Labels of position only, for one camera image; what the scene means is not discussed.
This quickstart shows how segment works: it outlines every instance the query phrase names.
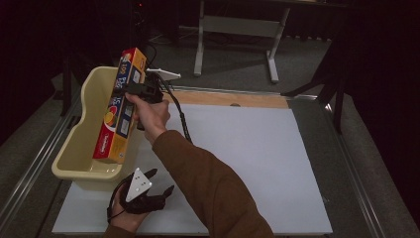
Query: metal rail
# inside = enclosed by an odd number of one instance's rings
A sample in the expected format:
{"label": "metal rail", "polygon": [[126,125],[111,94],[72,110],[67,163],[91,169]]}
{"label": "metal rail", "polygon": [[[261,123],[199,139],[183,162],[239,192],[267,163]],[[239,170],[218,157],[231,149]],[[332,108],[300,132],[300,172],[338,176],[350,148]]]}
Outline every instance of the metal rail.
{"label": "metal rail", "polygon": [[67,113],[60,117],[55,124],[52,132],[47,137],[47,140],[37,153],[32,163],[29,165],[25,173],[21,176],[15,185],[13,192],[7,199],[5,205],[0,212],[0,237],[4,237],[7,228],[27,197],[29,191],[37,180],[41,170],[44,168],[46,162],[50,159],[57,142],[62,133],[66,129],[66,125],[71,120],[71,115],[80,100],[80,90],[77,90],[72,97],[72,103]]}
{"label": "metal rail", "polygon": [[327,124],[329,130],[333,133],[333,135],[335,135],[335,139],[339,145],[339,148],[344,155],[347,166],[346,169],[350,177],[350,183],[352,185],[353,191],[355,192],[356,199],[358,200],[361,211],[367,222],[367,227],[370,231],[371,236],[373,238],[386,238],[385,233],[383,231],[383,227],[377,218],[374,207],[370,201],[370,198],[368,197],[368,193],[365,190],[365,187],[362,183],[362,180],[359,176],[353,159],[349,153],[349,150],[347,149],[346,142],[344,141],[343,136],[337,133],[336,128],[332,123],[333,113],[330,105],[328,104],[324,106],[322,104],[319,104],[319,106],[321,107],[322,111],[324,112],[323,114],[326,120],[328,121]]}

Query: beige plastic bin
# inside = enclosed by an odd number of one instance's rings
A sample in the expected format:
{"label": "beige plastic bin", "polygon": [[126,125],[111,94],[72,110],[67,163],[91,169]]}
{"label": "beige plastic bin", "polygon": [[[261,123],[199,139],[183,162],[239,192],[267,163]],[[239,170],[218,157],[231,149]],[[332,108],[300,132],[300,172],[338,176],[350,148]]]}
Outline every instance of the beige plastic bin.
{"label": "beige plastic bin", "polygon": [[59,179],[112,181],[132,172],[137,153],[134,145],[139,145],[142,138],[139,130],[132,131],[123,165],[105,164],[92,159],[117,70],[117,67],[96,67],[84,81],[80,122],[72,128],[52,163],[52,172]]}

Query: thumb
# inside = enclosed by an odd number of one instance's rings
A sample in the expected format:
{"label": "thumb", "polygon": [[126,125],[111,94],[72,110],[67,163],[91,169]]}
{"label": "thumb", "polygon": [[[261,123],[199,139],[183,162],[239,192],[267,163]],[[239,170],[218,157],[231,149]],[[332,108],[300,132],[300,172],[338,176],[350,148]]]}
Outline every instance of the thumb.
{"label": "thumb", "polygon": [[146,105],[148,105],[148,103],[142,100],[138,95],[133,95],[126,92],[126,98],[130,102],[136,104],[139,109],[144,108]]}

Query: hand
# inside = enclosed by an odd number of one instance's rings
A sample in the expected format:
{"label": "hand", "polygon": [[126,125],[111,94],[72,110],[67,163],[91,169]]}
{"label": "hand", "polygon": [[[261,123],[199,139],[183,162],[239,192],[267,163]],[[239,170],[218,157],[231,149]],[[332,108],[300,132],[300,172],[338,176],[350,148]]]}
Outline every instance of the hand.
{"label": "hand", "polygon": [[170,118],[169,101],[164,100],[161,103],[149,104],[137,95],[126,93],[126,97],[130,102],[136,104],[137,112],[134,119],[142,122],[145,127],[146,139],[153,145],[155,139],[167,131],[166,122]]}
{"label": "hand", "polygon": [[120,192],[126,185],[128,184],[121,185],[115,194],[114,205],[112,206],[112,216],[115,216],[117,214],[119,215],[112,218],[110,224],[116,227],[123,228],[124,230],[129,231],[131,233],[136,233],[142,222],[149,214],[132,214],[124,211],[124,208],[120,204]]}

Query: brown jacket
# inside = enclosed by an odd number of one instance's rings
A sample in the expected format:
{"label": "brown jacket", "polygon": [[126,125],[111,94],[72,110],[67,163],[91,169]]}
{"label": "brown jacket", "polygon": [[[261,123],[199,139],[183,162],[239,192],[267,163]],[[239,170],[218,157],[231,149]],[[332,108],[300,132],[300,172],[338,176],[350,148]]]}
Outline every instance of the brown jacket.
{"label": "brown jacket", "polygon": [[[274,237],[242,180],[213,154],[193,146],[177,131],[161,134],[153,150],[210,237]],[[107,238],[134,236],[113,226],[105,232]]]}

